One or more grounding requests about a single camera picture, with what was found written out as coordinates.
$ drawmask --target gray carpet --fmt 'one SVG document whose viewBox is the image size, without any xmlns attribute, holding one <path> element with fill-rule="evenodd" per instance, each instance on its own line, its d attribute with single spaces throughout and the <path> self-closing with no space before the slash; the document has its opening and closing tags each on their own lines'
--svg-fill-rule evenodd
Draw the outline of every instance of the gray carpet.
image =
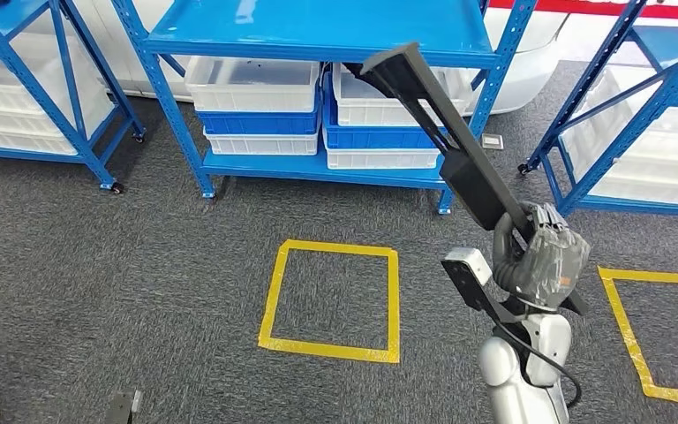
<svg viewBox="0 0 678 424">
<path fill-rule="evenodd" d="M 515 168 L 580 70 L 561 64 L 533 103 L 490 120 L 507 148 L 489 155 L 521 197 L 549 199 L 541 171 Z M 102 422 L 126 388 L 144 392 L 139 423 L 490 420 L 476 360 L 491 324 L 439 264 L 453 246 L 490 255 L 462 208 L 437 216 L 428 191 L 256 178 L 227 178 L 212 207 L 157 103 L 133 103 L 149 134 L 111 160 L 122 196 L 80 166 L 0 160 L 0 422 Z M 584 386 L 572 422 L 678 422 L 678 403 L 641 391 L 595 269 L 678 271 L 678 217 L 579 210 L 569 220 L 593 244 L 578 285 L 591 314 L 569 316 L 569 368 Z M 285 239 L 398 251 L 400 364 L 257 347 Z M 291 254 L 275 335 L 385 345 L 386 278 L 377 258 Z M 617 285 L 654 378 L 678 388 L 678 286 Z"/>
</svg>

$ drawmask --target shelf frame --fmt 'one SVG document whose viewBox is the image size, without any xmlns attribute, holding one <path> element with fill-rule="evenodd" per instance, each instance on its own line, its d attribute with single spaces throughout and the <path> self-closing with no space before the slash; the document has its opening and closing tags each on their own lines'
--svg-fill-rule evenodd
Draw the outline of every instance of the shelf frame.
<svg viewBox="0 0 678 424">
<path fill-rule="evenodd" d="M 604 70 L 610 57 L 625 41 L 638 42 L 642 37 L 633 29 L 633 24 L 645 7 L 646 0 L 629 2 L 620 17 L 615 22 L 612 30 L 603 41 L 599 51 L 588 64 L 584 74 L 579 79 L 573 91 L 562 105 L 560 112 L 550 124 L 538 146 L 529 157 L 527 163 L 520 168 L 522 172 L 536 170 L 544 165 L 547 182 L 553 192 L 555 204 L 558 210 L 565 216 L 575 208 L 597 208 L 604 210 L 617 210 L 625 212 L 649 212 L 657 214 L 678 215 L 678 205 L 652 201 L 633 201 L 629 199 L 615 199 L 603 196 L 589 195 L 589 191 L 609 171 L 615 158 L 619 158 L 632 145 L 632 143 L 648 128 L 648 126 L 661 116 L 664 111 L 672 106 L 678 106 L 678 62 L 667 67 L 661 66 L 659 60 L 652 54 L 649 46 L 644 45 L 641 50 L 648 56 L 650 62 L 658 73 L 646 79 L 631 89 L 626 90 L 600 105 L 585 112 L 579 117 L 572 118 L 573 114 L 583 103 L 586 93 L 591 85 Z M 631 95 L 658 83 L 659 88 L 641 107 L 638 113 L 630 119 L 628 124 L 610 143 L 597 161 L 586 171 L 584 176 L 576 181 L 573 176 L 572 162 L 565 147 L 562 145 L 561 133 L 573 125 L 576 125 L 602 110 L 621 102 Z M 552 149 L 557 148 L 563 160 L 565 169 L 569 175 L 570 189 L 563 195 L 559 181 L 554 173 L 548 155 Z"/>
<path fill-rule="evenodd" d="M 176 0 L 170 9 L 181 7 L 182 0 Z M 464 0 L 466 7 L 481 15 L 478 19 L 482 19 L 487 6 L 487 1 L 484 0 Z M 322 56 L 317 53 L 317 49 L 301 49 L 277 44 L 275 42 L 264 42 L 257 50 L 250 49 L 251 46 L 243 46 L 239 43 L 228 42 L 203 42 L 201 37 L 199 39 L 182 39 L 176 40 L 174 37 L 158 36 L 160 31 L 155 31 L 158 23 L 153 29 L 152 34 L 144 28 L 139 18 L 132 0 L 111 0 L 116 9 L 117 15 L 129 36 L 132 46 L 136 50 L 142 66 L 149 78 L 154 92 L 157 95 L 162 110 L 168 119 L 170 128 L 176 137 L 181 151 L 188 162 L 192 173 L 199 185 L 202 196 L 204 198 L 214 198 L 216 196 L 215 186 L 212 184 L 212 175 L 238 175 L 238 176 L 266 176 L 273 178 L 303 178 L 320 181 L 335 181 L 344 183 L 358 183 L 358 184 L 376 184 L 382 186 L 405 186 L 414 188 L 432 188 L 440 189 L 441 197 L 438 204 L 438 211 L 442 214 L 450 213 L 450 205 L 453 201 L 453 194 L 442 181 L 442 179 L 430 180 L 428 177 L 414 178 L 415 170 L 408 170 L 409 176 L 407 178 L 392 178 L 393 172 L 389 171 L 389 177 L 384 178 L 382 170 L 374 170 L 380 175 L 373 174 L 372 177 L 357 178 L 362 175 L 358 170 L 329 170 L 315 171 L 311 173 L 289 173 L 284 171 L 268 171 L 268 170 L 248 170 L 238 168 L 237 166 L 227 166 L 226 164 L 213 165 L 214 154 L 207 153 L 205 157 L 199 154 L 193 138 L 188 131 L 183 115 L 175 102 L 173 94 L 170 91 L 170 86 L 164 78 L 162 68 L 160 66 L 160 58 L 170 63 L 170 55 L 181 54 L 191 55 L 199 54 L 203 56 L 231 56 L 231 57 L 253 57 L 254 53 L 263 58 L 290 58 L 297 60 L 316 60 L 322 62 L 330 61 L 345 61 L 345 62 L 363 62 L 372 53 L 376 53 L 382 49 L 390 49 L 395 45 L 382 46 L 378 49 L 345 49 L 342 51 L 333 50 L 333 56 Z M 531 17 L 534 10 L 536 0 L 515 0 L 513 9 L 508 17 L 507 25 L 503 30 L 500 44 L 493 52 L 439 52 L 426 51 L 423 47 L 421 52 L 428 60 L 430 65 L 448 65 L 461 67 L 477 67 L 483 70 L 478 76 L 478 82 L 483 84 L 482 94 L 480 95 L 474 114 L 471 117 L 470 128 L 475 138 L 479 138 L 485 128 L 487 118 L 492 111 L 494 100 L 500 91 L 505 74 L 510 67 L 513 56 L 516 53 L 516 47 L 521 41 L 524 34 L 526 24 Z M 396 45 L 403 42 L 411 42 L 413 40 L 397 40 Z M 173 66 L 174 69 L 181 73 L 180 67 Z M 426 175 L 429 170 L 416 170 L 420 175 Z"/>
<path fill-rule="evenodd" d="M 64 65 L 64 76 L 66 77 L 67 88 L 72 101 L 72 109 L 75 117 L 74 124 L 76 127 L 72 126 L 72 123 L 56 106 L 56 103 L 53 102 L 45 89 L 41 86 L 40 82 L 38 82 L 37 78 L 29 71 L 25 63 L 9 43 L 16 34 L 25 29 L 45 11 L 50 11 L 51 17 L 53 18 L 53 25 L 56 30 L 56 40 L 62 64 Z M 61 134 L 77 151 L 76 155 L 52 155 L 26 150 L 0 148 L 0 157 L 61 163 L 83 163 L 100 180 L 100 188 L 106 190 L 112 189 L 116 180 L 110 175 L 105 167 L 105 163 L 109 160 L 118 143 L 130 127 L 132 127 L 134 138 L 139 140 L 143 138 L 145 128 L 133 111 L 131 103 L 125 96 L 120 84 L 118 84 L 108 63 L 105 61 L 105 58 L 102 56 L 97 43 L 89 33 L 87 25 L 80 17 L 76 6 L 72 0 L 27 0 L 25 2 L 12 2 L 6 6 L 1 6 L 0 12 L 3 13 L 3 16 L 0 15 L 0 19 L 6 19 L 8 21 L 4 24 L 4 22 L 0 20 L 0 60 L 7 69 L 14 73 L 19 82 L 22 83 L 25 89 L 33 96 L 43 110 L 45 110 L 45 113 L 61 131 Z M 87 48 L 95 66 L 108 83 L 116 104 L 89 139 L 87 138 L 87 132 L 84 127 L 84 120 L 79 106 L 79 95 L 72 71 L 73 68 L 71 58 L 69 57 L 69 49 L 66 44 L 62 14 L 74 26 L 77 35 Z M 15 20 L 14 16 L 23 17 L 23 19 L 17 21 L 18 19 Z M 93 151 L 93 145 L 101 138 L 109 127 L 110 122 L 118 115 L 124 117 L 120 128 L 113 135 L 109 145 L 101 154 L 97 155 Z"/>
</svg>

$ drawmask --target blue plastic bin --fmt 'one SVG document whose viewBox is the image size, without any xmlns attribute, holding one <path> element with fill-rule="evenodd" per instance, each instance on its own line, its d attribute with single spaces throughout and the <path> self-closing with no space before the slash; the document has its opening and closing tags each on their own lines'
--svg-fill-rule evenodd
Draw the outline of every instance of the blue plastic bin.
<svg viewBox="0 0 678 424">
<path fill-rule="evenodd" d="M 321 90 L 316 87 L 312 112 L 213 112 L 197 110 L 207 134 L 291 134 L 318 132 Z"/>
<path fill-rule="evenodd" d="M 340 126 L 336 123 L 336 99 L 331 72 L 324 80 L 323 125 L 328 148 L 435 148 L 418 126 Z"/>
</svg>

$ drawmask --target black cable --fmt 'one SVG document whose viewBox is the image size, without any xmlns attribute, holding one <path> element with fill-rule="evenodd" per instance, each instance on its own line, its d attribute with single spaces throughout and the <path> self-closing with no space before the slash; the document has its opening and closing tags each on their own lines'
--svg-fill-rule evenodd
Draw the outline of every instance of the black cable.
<svg viewBox="0 0 678 424">
<path fill-rule="evenodd" d="M 525 347 L 529 352 L 537 355 L 538 358 L 543 360 L 544 362 L 548 363 L 551 367 L 554 369 L 558 370 L 561 374 L 565 375 L 568 377 L 570 382 L 573 383 L 574 386 L 576 386 L 576 395 L 573 397 L 573 400 L 568 402 L 568 409 L 572 408 L 573 406 L 576 406 L 578 402 L 581 401 L 581 395 L 583 395 L 583 391 L 581 390 L 581 384 L 578 383 L 578 379 L 576 379 L 571 373 L 568 372 L 562 365 L 558 364 L 557 362 L 549 359 L 544 353 L 537 351 L 533 347 L 531 347 L 530 344 L 527 344 L 520 338 L 518 338 L 515 334 L 513 334 L 509 329 L 507 329 L 502 322 L 495 321 L 495 325 L 498 326 L 499 329 L 503 330 L 505 334 L 507 334 L 510 338 L 512 338 L 516 343 L 520 344 L 521 346 Z"/>
</svg>

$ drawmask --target white machine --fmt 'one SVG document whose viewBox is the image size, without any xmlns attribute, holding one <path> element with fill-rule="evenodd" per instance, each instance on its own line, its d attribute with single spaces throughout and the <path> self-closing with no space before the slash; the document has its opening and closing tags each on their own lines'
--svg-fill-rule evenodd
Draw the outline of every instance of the white machine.
<svg viewBox="0 0 678 424">
<path fill-rule="evenodd" d="M 485 309 L 493 318 L 493 336 L 479 351 L 479 368 L 487 384 L 498 424 L 566 424 L 568 408 L 581 397 L 580 385 L 564 368 L 571 342 L 566 307 L 579 314 L 585 307 L 569 300 L 586 262 L 588 244 L 572 232 L 552 205 L 530 205 L 535 233 L 526 251 L 514 243 L 513 221 L 505 214 L 495 227 L 490 270 L 482 253 L 456 248 L 443 260 L 466 304 Z M 497 303 L 483 287 L 493 279 L 510 293 Z M 576 386 L 566 405 L 561 375 Z"/>
</svg>

